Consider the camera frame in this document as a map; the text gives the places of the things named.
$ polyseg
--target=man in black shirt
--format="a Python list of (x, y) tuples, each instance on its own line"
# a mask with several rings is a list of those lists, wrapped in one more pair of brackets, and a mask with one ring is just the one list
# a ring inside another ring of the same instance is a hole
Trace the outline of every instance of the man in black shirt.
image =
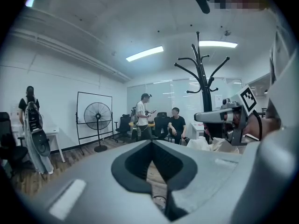
[(39, 110), (38, 99), (34, 97), (34, 88), (32, 86), (28, 86), (26, 89), (26, 97), (22, 98), (19, 103), (19, 119), (22, 125), (24, 125), (23, 113), (25, 113), (27, 104), (31, 101), (34, 102), (34, 104), (37, 106), (37, 109)]
[(174, 142), (176, 144), (179, 144), (181, 138), (184, 139), (186, 134), (185, 119), (178, 115), (179, 108), (174, 107), (171, 113), (172, 117), (170, 118), (170, 121), (168, 123), (169, 133), (171, 134), (171, 137), (174, 138)]

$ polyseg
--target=seated man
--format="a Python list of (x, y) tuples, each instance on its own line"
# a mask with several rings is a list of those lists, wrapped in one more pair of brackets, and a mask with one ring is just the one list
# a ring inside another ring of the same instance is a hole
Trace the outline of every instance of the seated man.
[(168, 123), (169, 133), (174, 138), (174, 142), (179, 144), (181, 138), (185, 138), (186, 134), (186, 123), (185, 119), (178, 115), (179, 108), (174, 107), (171, 111), (172, 117)]

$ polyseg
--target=baseboard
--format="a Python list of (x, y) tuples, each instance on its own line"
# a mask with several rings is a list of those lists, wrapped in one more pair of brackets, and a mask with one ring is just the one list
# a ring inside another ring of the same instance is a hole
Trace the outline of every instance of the baseboard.
[[(107, 136), (105, 138), (102, 138), (100, 140), (108, 139), (108, 138), (111, 138), (112, 136), (113, 135), (111, 134), (111, 135), (109, 135), (109, 136)], [(89, 144), (93, 144), (93, 143), (96, 143), (96, 142), (98, 142), (98, 140), (90, 141), (88, 143), (81, 144), (80, 146), (83, 147), (83, 146), (86, 146), (86, 145), (89, 145)], [(71, 150), (71, 149), (75, 149), (75, 148), (80, 148), (80, 146), (76, 145), (76, 146), (72, 146), (72, 147), (66, 147), (66, 148), (61, 149), (61, 151), (63, 152), (63, 151), (67, 151), (67, 150)], [(50, 152), (50, 154), (56, 154), (56, 153), (59, 153), (59, 149), (53, 150), (53, 151)]]

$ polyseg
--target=fan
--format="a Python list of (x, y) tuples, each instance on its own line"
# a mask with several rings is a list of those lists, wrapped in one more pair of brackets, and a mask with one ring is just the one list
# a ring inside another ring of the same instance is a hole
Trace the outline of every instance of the fan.
[(91, 129), (98, 131), (99, 146), (94, 151), (99, 153), (107, 150), (107, 146), (100, 143), (100, 131), (106, 128), (111, 122), (111, 111), (107, 105), (95, 102), (90, 104), (84, 111), (84, 121)]

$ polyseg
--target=ceiling light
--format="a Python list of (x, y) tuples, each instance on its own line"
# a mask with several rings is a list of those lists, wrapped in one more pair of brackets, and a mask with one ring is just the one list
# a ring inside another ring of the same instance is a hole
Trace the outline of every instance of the ceiling light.
[(220, 41), (200, 41), (200, 47), (231, 47), (235, 48), (238, 44), (233, 42), (220, 42)]
[(34, 0), (27, 0), (26, 3), (25, 3), (25, 5), (26, 5), (27, 7), (32, 7), (33, 2), (34, 2)]
[(159, 82), (154, 82), (153, 84), (164, 83), (164, 82), (170, 82), (170, 81), (172, 81), (172, 80), (161, 80), (161, 81), (159, 81)]
[(155, 54), (155, 53), (158, 53), (158, 52), (162, 52), (162, 51), (164, 51), (162, 46), (161, 47), (156, 47), (156, 48), (145, 50), (145, 51), (140, 52), (138, 54), (129, 56), (126, 59), (127, 59), (128, 62), (131, 62), (131, 61), (139, 59), (141, 57), (149, 56), (149, 55), (152, 55), (152, 54)]

